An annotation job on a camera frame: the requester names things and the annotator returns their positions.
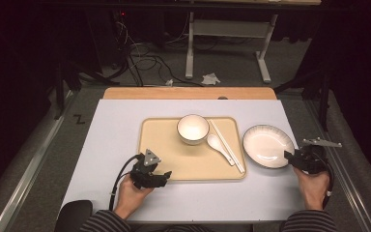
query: sleeve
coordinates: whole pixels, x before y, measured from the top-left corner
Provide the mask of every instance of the sleeve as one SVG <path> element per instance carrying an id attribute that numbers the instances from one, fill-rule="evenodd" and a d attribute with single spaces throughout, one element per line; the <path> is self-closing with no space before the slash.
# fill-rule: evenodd
<path id="1" fill-rule="evenodd" d="M 336 232 L 336 225 L 330 214 L 325 211 L 298 211 L 288 217 L 282 232 L 324 231 Z"/>
<path id="2" fill-rule="evenodd" d="M 80 231 L 129 232 L 130 226 L 111 211 L 97 211 L 84 222 Z"/>

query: white desk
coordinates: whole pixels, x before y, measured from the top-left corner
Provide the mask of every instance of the white desk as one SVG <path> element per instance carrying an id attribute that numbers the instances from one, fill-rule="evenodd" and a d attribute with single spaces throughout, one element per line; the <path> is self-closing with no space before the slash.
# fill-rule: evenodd
<path id="1" fill-rule="evenodd" d="M 94 211 L 108 209 L 109 192 L 123 164 L 137 154 L 140 125 L 150 117 L 230 116 L 240 136 L 258 124 L 294 135 L 280 101 L 275 100 L 100 100 L 63 205 L 88 199 Z M 133 222 L 253 222 L 283 220 L 303 209 L 291 166 L 267 169 L 247 160 L 239 181 L 169 182 L 156 188 Z"/>
<path id="2" fill-rule="evenodd" d="M 321 0 L 191 0 L 194 2 L 225 2 L 244 4 L 275 4 L 275 5 L 320 5 Z M 271 83 L 270 73 L 265 63 L 265 55 L 271 41 L 273 28 L 278 15 L 273 14 L 267 22 L 247 22 L 229 20 L 202 20 L 195 19 L 194 13 L 189 13 L 188 50 L 185 61 L 185 78 L 192 79 L 194 70 L 194 36 L 225 36 L 242 38 L 262 38 L 263 46 L 256 51 L 256 60 L 265 83 Z"/>

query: person's right hand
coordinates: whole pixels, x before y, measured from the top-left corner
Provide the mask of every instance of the person's right hand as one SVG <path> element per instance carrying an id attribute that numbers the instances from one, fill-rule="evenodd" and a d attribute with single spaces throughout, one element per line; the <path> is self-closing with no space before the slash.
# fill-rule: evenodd
<path id="1" fill-rule="evenodd" d="M 138 189 L 130 174 L 125 176 L 119 187 L 119 198 L 114 213 L 122 219 L 127 219 L 137 208 L 141 206 L 144 198 L 153 191 L 154 188 Z"/>
<path id="2" fill-rule="evenodd" d="M 329 185 L 329 174 L 327 171 L 318 174 L 306 174 L 294 167 L 300 183 L 302 194 L 307 210 L 324 210 L 323 202 Z"/>

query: white chopstick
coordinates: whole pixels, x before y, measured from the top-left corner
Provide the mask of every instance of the white chopstick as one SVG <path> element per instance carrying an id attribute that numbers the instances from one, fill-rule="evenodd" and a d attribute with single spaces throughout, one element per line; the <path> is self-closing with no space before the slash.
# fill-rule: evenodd
<path id="1" fill-rule="evenodd" d="M 243 169 L 243 166 L 238 161 L 236 155 L 234 155 L 233 151 L 231 150 L 230 146 L 228 146 L 227 141 L 225 141 L 224 137 L 222 136 L 221 132 L 219 131 L 218 127 L 215 125 L 213 120 L 209 120 L 209 122 L 213 125 L 216 133 L 218 134 L 219 138 L 221 139 L 222 143 L 224 144 L 225 148 L 227 149 L 228 153 L 230 154 L 231 158 L 234 160 L 236 166 L 240 170 L 241 173 L 244 173 L 245 170 Z"/>

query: tray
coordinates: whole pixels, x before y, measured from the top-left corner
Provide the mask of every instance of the tray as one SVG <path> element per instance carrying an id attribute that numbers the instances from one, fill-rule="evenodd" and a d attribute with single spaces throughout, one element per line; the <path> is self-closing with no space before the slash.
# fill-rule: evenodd
<path id="1" fill-rule="evenodd" d="M 207 141 L 196 146 L 185 144 L 177 133 L 180 119 L 149 118 L 142 123 L 138 152 L 145 154 L 146 149 L 150 149 L 161 158 L 155 174 L 172 171 L 170 180 L 232 180 L 245 176 L 245 157 L 237 123 L 233 118 L 206 119 L 214 121 L 245 169 L 244 173 L 240 173 L 236 165 L 231 166 L 223 155 L 208 145 Z M 212 125 L 210 133 L 216 134 Z"/>

